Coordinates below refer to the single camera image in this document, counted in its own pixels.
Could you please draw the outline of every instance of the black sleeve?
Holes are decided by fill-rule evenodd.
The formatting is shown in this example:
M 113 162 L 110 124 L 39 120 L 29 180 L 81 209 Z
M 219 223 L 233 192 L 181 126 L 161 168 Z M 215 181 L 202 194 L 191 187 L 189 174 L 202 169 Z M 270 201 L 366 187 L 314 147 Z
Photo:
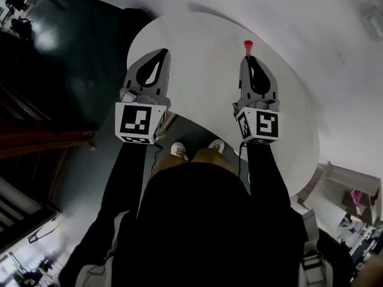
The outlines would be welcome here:
M 247 144 L 250 172 L 250 191 L 258 206 L 270 208 L 270 203 L 278 205 L 278 213 L 290 208 L 290 197 L 285 182 L 276 166 L 269 145 Z
M 85 265 L 101 265 L 111 248 L 114 218 L 129 210 L 124 219 L 134 220 L 139 206 L 146 145 L 124 143 L 110 174 L 101 210 L 59 275 L 61 287 L 72 287 Z
M 262 219 L 271 244 L 263 254 L 265 271 L 272 269 L 274 285 L 297 286 L 299 263 L 307 241 L 302 216 L 291 208 L 270 146 L 248 143 L 247 154 L 254 213 Z

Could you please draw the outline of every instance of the white sneaker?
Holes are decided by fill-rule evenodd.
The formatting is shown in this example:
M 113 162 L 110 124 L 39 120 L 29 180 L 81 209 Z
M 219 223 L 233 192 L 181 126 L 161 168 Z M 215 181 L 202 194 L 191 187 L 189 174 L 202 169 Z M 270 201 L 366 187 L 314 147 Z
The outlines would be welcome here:
M 209 145 L 208 148 L 217 149 L 217 151 L 222 154 L 223 150 L 225 149 L 225 143 L 223 142 L 222 139 L 216 139 Z
M 181 157 L 181 158 L 183 158 L 185 160 L 188 160 L 187 157 L 186 157 L 185 146 L 181 142 L 173 143 L 172 148 L 171 148 L 171 154 L 175 155 L 175 156 L 178 156 L 178 157 Z

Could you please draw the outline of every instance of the gray floor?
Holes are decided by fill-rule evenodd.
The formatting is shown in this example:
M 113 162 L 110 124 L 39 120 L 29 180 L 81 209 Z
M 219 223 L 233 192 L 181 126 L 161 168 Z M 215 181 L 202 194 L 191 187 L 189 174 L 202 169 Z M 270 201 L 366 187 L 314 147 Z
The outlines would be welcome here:
M 28 15 L 42 84 L 66 119 L 99 127 L 126 75 L 120 9 L 97 0 L 39 0 Z
M 96 150 L 76 148 L 59 180 L 54 202 L 63 212 L 55 231 L 63 239 L 64 264 L 96 219 L 102 195 L 122 142 L 114 135 L 114 102 L 123 84 L 126 61 L 118 43 L 119 9 L 95 0 L 40 0 L 29 15 L 33 20 L 34 44 L 48 64 L 45 86 L 66 117 L 99 127 Z M 201 126 L 178 117 L 166 137 L 159 141 L 161 157 L 175 141 L 187 148 L 188 157 L 206 148 L 216 137 Z M 146 186 L 154 153 L 150 146 L 145 161 Z M 238 168 L 238 156 L 227 146 L 224 156 Z M 241 179 L 247 190 L 248 167 L 242 160 Z

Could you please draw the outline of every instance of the cable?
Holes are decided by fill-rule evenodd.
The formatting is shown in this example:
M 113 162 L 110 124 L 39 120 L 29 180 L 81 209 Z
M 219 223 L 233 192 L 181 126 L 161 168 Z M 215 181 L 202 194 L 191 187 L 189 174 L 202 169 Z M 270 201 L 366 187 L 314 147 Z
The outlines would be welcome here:
M 241 175 L 241 154 L 242 148 L 245 146 L 245 143 L 242 141 L 239 146 L 239 155 L 238 155 L 238 177 Z
M 153 165 L 151 166 L 150 173 L 153 171 L 154 165 L 155 165 L 156 162 L 157 162 L 157 154 L 163 150 L 162 146 L 160 146 L 159 144 L 155 143 L 154 145 L 155 145 L 157 148 L 159 148 L 159 150 L 157 150 L 157 152 L 154 154 L 154 163 L 153 163 Z

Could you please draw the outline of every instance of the desk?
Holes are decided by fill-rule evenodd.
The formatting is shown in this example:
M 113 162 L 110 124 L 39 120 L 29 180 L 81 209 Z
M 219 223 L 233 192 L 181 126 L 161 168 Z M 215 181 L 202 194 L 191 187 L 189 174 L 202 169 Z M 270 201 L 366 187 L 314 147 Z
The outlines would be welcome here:
M 167 97 L 170 111 L 222 138 L 239 151 L 242 135 L 232 103 L 241 91 L 239 65 L 244 41 L 251 40 L 252 55 L 260 59 L 278 82 L 282 140 L 272 151 L 289 195 L 311 179 L 319 158 L 319 138 L 311 104 L 288 64 L 259 37 L 226 19 L 204 13 L 160 17 L 136 36 L 127 56 L 127 68 L 143 55 L 167 48 L 171 53 Z M 247 159 L 247 150 L 242 156 Z

